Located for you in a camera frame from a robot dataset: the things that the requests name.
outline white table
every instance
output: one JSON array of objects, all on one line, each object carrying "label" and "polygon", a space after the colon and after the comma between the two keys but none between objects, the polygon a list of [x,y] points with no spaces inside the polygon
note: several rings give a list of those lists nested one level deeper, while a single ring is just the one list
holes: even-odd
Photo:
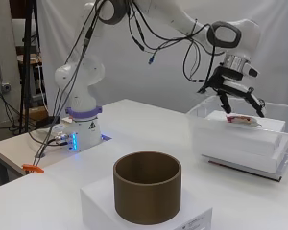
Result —
[{"label": "white table", "polygon": [[179,159],[190,178],[183,183],[213,206],[213,230],[288,229],[288,183],[196,161],[183,114],[124,100],[106,105],[100,124],[112,140],[0,187],[0,230],[84,229],[80,188],[140,150]]},{"label": "white table", "polygon": [[[32,135],[43,141],[45,131],[33,131]],[[22,170],[23,164],[32,164],[40,144],[33,141],[29,134],[22,134],[0,142],[0,185],[9,182],[7,170],[12,171],[17,176],[25,175]],[[44,168],[66,159],[75,152],[70,152],[64,147],[48,147],[45,151],[47,157],[40,161],[40,167]]]}]

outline clear plastic container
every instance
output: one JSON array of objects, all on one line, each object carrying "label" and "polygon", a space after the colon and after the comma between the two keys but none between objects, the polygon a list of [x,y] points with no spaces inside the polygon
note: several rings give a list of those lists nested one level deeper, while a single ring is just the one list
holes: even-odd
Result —
[{"label": "clear plastic container", "polygon": [[260,120],[244,100],[229,98],[229,104],[235,114],[269,123],[257,127],[231,124],[226,114],[211,119],[212,113],[223,109],[219,97],[209,97],[187,114],[195,154],[240,171],[288,179],[288,105],[266,103],[266,119]]}]

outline white container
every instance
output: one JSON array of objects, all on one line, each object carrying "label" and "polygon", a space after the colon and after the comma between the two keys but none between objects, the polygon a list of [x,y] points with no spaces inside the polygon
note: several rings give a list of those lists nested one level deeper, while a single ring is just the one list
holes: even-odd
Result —
[{"label": "white container", "polygon": [[271,174],[279,174],[279,168],[282,173],[288,171],[281,164],[288,154],[288,105],[266,103],[262,120],[244,100],[229,98],[229,104],[233,113],[255,117],[262,126],[228,123],[220,99],[210,97],[188,113],[194,152],[245,169]]},{"label": "white container", "polygon": [[91,230],[210,230],[212,208],[202,204],[182,185],[181,208],[170,220],[155,225],[139,225],[121,218],[114,207],[112,177],[81,189],[84,225]]}]

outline purple ring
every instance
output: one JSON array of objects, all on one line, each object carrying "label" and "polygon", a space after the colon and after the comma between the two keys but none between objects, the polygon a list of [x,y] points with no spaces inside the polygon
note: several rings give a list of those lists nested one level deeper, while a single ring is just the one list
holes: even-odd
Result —
[{"label": "purple ring", "polygon": [[71,109],[71,107],[66,108],[66,113],[76,119],[85,119],[85,118],[95,117],[99,113],[102,113],[102,112],[103,112],[103,108],[101,106],[97,106],[96,108],[88,112],[75,112]]}]

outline electrical outlet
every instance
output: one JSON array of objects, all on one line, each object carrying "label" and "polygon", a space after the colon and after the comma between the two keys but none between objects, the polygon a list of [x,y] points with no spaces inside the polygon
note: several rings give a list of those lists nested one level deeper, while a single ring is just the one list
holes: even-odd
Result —
[{"label": "electrical outlet", "polygon": [[11,85],[9,83],[2,83],[1,84],[1,92],[3,94],[9,93],[11,91]]}]

